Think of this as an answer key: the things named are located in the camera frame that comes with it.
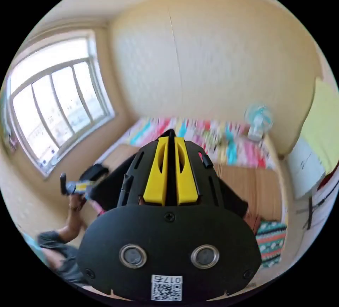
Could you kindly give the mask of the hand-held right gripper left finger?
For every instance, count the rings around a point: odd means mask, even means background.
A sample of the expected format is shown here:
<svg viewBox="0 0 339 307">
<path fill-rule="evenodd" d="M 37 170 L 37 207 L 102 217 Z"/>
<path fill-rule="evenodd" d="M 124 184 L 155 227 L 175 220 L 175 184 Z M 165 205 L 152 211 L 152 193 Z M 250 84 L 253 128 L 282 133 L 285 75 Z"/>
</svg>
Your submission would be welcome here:
<svg viewBox="0 0 339 307">
<path fill-rule="evenodd" d="M 166 202 L 168 172 L 168 137 L 157 141 L 153 163 L 143 194 L 147 204 L 164 205 Z"/>
</svg>

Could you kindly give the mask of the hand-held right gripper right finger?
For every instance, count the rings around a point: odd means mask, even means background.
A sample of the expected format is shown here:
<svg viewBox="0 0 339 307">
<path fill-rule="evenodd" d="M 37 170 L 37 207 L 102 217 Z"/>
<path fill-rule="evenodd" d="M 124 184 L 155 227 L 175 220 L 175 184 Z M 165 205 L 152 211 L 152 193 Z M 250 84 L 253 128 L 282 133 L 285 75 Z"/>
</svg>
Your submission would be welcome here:
<svg viewBox="0 0 339 307">
<path fill-rule="evenodd" d="M 177 205 L 194 204 L 198 200 L 198 192 L 184 139 L 175 137 L 174 147 Z"/>
</svg>

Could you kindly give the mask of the person's left hand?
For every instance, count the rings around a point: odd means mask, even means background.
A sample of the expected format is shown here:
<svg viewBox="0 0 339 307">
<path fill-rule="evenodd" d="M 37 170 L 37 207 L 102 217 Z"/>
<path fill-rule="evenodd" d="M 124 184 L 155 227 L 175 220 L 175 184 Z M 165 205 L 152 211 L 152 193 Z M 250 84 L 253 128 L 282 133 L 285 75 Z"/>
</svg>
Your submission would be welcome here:
<svg viewBox="0 0 339 307">
<path fill-rule="evenodd" d="M 87 199 L 84 195 L 72 194 L 69 196 L 69 208 L 73 212 L 81 211 Z"/>
</svg>

